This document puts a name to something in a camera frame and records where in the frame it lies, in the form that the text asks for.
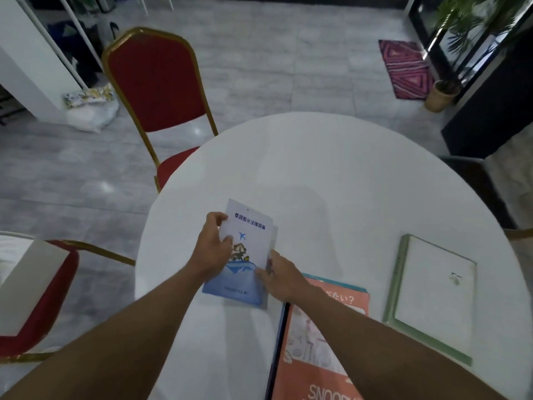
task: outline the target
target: hand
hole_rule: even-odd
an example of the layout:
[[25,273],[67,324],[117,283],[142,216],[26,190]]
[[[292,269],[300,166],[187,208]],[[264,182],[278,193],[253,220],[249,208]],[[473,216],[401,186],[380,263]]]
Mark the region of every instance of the hand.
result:
[[262,268],[256,268],[255,273],[266,290],[276,299],[294,303],[312,288],[294,263],[279,255],[276,250],[270,250],[270,258],[272,262],[270,274]]
[[202,282],[217,276],[228,263],[233,248],[233,237],[227,236],[223,242],[218,236],[218,227],[228,215],[222,212],[210,212],[198,236],[196,247],[186,267],[197,272]]

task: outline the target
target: beige plant pot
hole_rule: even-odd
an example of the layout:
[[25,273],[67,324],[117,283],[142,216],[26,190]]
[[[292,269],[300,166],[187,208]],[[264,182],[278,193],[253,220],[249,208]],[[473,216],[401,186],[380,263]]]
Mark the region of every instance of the beige plant pot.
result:
[[451,101],[459,94],[461,91],[457,87],[457,91],[453,94],[445,94],[437,89],[437,84],[442,83],[442,80],[437,81],[433,84],[426,101],[424,102],[424,107],[430,112],[439,113],[442,112],[444,108],[450,105]]

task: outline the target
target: book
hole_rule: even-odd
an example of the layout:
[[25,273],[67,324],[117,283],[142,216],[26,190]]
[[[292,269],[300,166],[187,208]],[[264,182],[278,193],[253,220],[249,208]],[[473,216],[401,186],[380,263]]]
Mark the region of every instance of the book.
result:
[[475,285],[476,262],[403,235],[383,322],[471,366]]
[[221,241],[233,236],[233,251],[222,272],[203,284],[202,292],[261,306],[265,291],[255,269],[267,267],[276,238],[274,222],[233,199],[228,201],[225,213],[228,219],[220,225],[219,236]]
[[[368,316],[370,295],[360,287],[305,275],[329,296]],[[278,330],[265,400],[293,399],[361,400],[328,343],[294,304],[286,303]]]
[[0,336],[17,336],[68,251],[41,240],[0,235]]

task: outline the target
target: blue and white booklet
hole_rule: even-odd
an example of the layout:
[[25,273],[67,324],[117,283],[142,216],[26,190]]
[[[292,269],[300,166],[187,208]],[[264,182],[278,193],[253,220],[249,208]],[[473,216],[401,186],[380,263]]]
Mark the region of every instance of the blue and white booklet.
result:
[[228,201],[226,214],[219,236],[221,241],[233,236],[233,251],[222,272],[205,282],[202,292],[261,306],[265,292],[254,271],[267,267],[276,228],[271,217],[233,199]]

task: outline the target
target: red chair seat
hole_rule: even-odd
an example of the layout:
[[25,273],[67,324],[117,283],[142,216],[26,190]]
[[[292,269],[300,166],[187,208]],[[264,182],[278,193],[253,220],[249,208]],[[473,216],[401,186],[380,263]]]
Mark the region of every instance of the red chair seat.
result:
[[175,154],[157,167],[157,182],[159,183],[160,189],[163,189],[170,176],[174,174],[174,171],[196,150],[198,150],[198,147],[193,147],[192,149]]
[[28,320],[17,336],[0,336],[0,357],[21,355],[35,347],[50,332],[67,296],[70,284],[78,269],[79,254],[76,248],[58,241],[49,241],[66,249],[67,258],[37,302]]

